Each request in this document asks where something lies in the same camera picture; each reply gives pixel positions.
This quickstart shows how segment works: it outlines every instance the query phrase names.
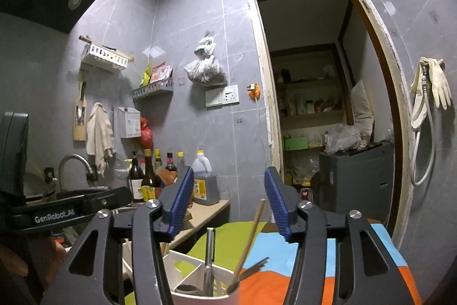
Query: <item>metal screw cap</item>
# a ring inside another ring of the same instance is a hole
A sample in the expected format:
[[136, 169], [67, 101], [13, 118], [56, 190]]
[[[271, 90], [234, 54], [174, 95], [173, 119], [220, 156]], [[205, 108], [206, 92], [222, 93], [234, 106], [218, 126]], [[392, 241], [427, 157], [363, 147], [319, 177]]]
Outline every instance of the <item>metal screw cap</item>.
[[362, 217], [362, 214], [360, 213], [360, 211], [357, 211], [356, 209], [351, 209], [351, 211], [349, 211], [349, 216], [351, 216], [352, 218], [360, 218]]
[[160, 200], [158, 199], [149, 199], [147, 202], [146, 202], [146, 206], [148, 206], [148, 208], [157, 208], [161, 205], [161, 202]]
[[108, 217], [110, 215], [110, 211], [109, 209], [101, 209], [100, 211], [97, 212], [97, 217], [98, 218], [105, 218], [105, 217]]
[[312, 207], [312, 202], [311, 201], [301, 201], [298, 205], [300, 206], [300, 208], [310, 209]]

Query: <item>wall switch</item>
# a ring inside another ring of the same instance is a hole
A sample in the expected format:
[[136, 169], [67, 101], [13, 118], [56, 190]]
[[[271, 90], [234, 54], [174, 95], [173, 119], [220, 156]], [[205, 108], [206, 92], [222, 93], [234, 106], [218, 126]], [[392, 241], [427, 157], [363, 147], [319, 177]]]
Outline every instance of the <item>wall switch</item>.
[[205, 92], [206, 107], [222, 105], [223, 88], [210, 89]]
[[222, 103], [226, 105], [237, 102], [239, 102], [238, 85], [225, 87], [222, 94]]

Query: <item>red package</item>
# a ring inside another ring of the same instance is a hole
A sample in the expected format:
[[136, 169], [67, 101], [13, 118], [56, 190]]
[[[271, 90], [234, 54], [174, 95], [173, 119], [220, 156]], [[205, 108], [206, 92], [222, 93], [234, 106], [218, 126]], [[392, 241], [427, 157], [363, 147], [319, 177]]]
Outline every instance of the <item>red package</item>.
[[140, 143], [147, 149], [152, 149], [152, 131], [148, 127], [148, 121], [146, 118], [141, 117], [141, 137]]

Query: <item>faucet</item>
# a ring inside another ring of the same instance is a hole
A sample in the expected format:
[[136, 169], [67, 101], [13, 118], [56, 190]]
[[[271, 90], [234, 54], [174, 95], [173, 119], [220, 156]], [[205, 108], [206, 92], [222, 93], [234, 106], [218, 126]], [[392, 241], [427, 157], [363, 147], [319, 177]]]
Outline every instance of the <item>faucet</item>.
[[[62, 188], [62, 184], [63, 184], [63, 166], [65, 166], [65, 163], [67, 163], [68, 160], [70, 159], [77, 159], [79, 160], [82, 164], [84, 164], [84, 166], [86, 167], [86, 179], [88, 182], [95, 182], [97, 181], [97, 174], [94, 172], [94, 170], [92, 169], [91, 165], [89, 164], [89, 162], [82, 156], [78, 155], [78, 154], [67, 154], [65, 155], [62, 160], [60, 161], [60, 164], [59, 164], [59, 177], [58, 177], [58, 180], [59, 180], [59, 188], [60, 188], [60, 192], [63, 191], [63, 188]], [[90, 187], [90, 189], [100, 189], [100, 190], [107, 190], [108, 188], [106, 186], [95, 186], [95, 187]]]

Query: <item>shower hose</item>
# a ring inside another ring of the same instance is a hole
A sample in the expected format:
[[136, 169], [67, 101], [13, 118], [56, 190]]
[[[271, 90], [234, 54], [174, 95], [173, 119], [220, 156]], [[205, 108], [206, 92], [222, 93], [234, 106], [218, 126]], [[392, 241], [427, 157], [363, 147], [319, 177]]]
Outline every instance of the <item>shower hose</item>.
[[430, 123], [430, 132], [431, 132], [431, 155], [430, 161], [428, 163], [427, 169], [419, 181], [416, 181], [416, 158], [417, 158], [417, 149], [419, 148], [419, 140], [420, 140], [420, 131], [422, 124], [420, 125], [419, 129], [416, 133], [416, 142], [414, 144], [414, 151], [413, 151], [413, 159], [411, 161], [411, 184], [413, 186], [419, 186], [422, 184], [430, 174], [431, 167], [433, 165], [433, 161], [435, 159], [435, 128], [433, 127], [433, 120], [431, 117], [431, 110], [430, 110], [430, 103], [428, 99], [428, 84], [426, 80], [426, 75], [424, 74], [422, 79], [422, 92], [424, 93], [424, 100], [427, 108], [427, 117]]

